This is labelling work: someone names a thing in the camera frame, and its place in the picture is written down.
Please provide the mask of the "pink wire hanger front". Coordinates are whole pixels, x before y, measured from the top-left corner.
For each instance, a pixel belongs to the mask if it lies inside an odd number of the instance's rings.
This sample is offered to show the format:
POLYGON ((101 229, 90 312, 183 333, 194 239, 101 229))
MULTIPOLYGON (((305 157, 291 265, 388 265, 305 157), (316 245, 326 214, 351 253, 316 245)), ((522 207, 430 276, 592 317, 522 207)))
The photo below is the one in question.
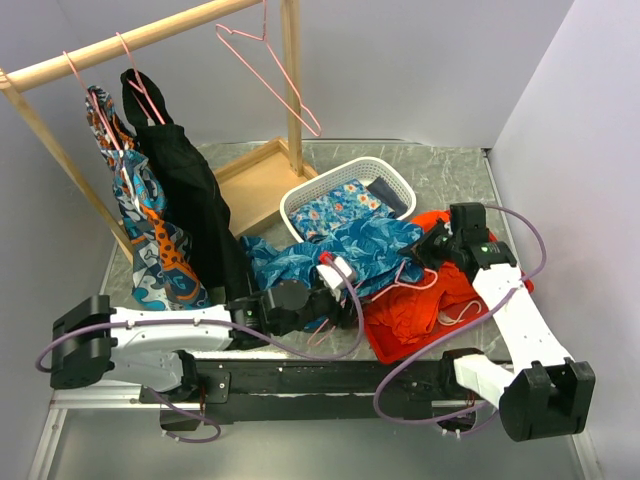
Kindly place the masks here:
MULTIPOLYGON (((403 260, 401 262, 401 264, 400 264, 400 267, 396 271, 396 274, 395 274, 395 277, 394 277, 394 280, 393 280, 392 283, 390 283, 385 288, 383 288, 382 290, 379 290, 378 292, 376 292, 373 295, 365 296, 364 297, 365 302, 366 303, 375 303, 381 297, 383 297, 388 292, 390 292, 390 291, 392 291, 394 289, 403 288, 403 289, 422 291, 422 290, 427 290, 427 289, 432 288, 437 283, 437 281, 439 279, 438 273, 436 271, 428 269, 428 268, 425 268, 423 270, 423 277, 427 280, 427 283, 421 284, 421 283, 403 282, 401 280, 401 275, 402 275, 402 272, 404 271, 405 264, 406 264, 406 261, 403 260)), ((307 340, 307 344, 311 345, 311 346, 320 345, 321 343, 323 343, 327 338, 329 338, 333 334, 335 329, 336 329, 336 327, 331 327, 330 329, 325 328, 324 324, 322 324, 320 327, 318 327, 311 334, 311 336, 307 340)))

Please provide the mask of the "blue shark print shorts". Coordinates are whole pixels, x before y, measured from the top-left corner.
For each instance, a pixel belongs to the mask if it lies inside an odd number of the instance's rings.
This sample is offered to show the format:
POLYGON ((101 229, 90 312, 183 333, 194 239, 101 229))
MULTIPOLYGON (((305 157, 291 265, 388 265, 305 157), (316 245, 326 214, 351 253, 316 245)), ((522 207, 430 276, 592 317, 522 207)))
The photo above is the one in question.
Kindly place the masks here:
POLYGON ((278 250, 262 238, 245 236, 241 244, 262 290, 284 280, 314 286, 320 256, 328 252, 355 271, 357 293, 363 297, 384 289, 396 276, 410 284, 422 281, 423 268, 399 254, 422 235, 423 229, 411 222, 371 218, 345 224, 318 243, 305 241, 278 250))

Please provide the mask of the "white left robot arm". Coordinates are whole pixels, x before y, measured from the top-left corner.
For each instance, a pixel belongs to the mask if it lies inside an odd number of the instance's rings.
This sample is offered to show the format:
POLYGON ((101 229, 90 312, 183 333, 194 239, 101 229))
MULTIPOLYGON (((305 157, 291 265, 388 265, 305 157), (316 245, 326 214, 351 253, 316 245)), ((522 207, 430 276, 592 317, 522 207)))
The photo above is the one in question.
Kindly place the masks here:
POLYGON ((36 365, 55 390, 102 379, 149 387, 179 402, 198 392, 196 351, 225 352, 276 345, 280 337, 316 320, 339 328, 354 323, 353 301, 318 285, 285 280, 226 304, 195 310, 144 311, 94 295, 57 319, 52 342, 36 365))

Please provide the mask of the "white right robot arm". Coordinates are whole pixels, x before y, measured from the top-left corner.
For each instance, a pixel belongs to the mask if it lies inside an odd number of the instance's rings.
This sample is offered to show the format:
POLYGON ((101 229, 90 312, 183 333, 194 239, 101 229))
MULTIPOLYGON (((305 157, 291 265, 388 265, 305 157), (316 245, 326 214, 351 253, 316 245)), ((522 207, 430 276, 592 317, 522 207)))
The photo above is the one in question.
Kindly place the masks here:
POLYGON ((431 270, 451 263, 466 276, 496 323, 512 367, 477 349, 447 352, 437 376, 440 391, 453 399, 469 390, 478 394, 516 442, 582 433, 596 382, 590 364, 575 361, 548 327, 510 247, 491 239, 485 206, 457 203, 449 212, 449 223, 438 222, 402 253, 431 270))

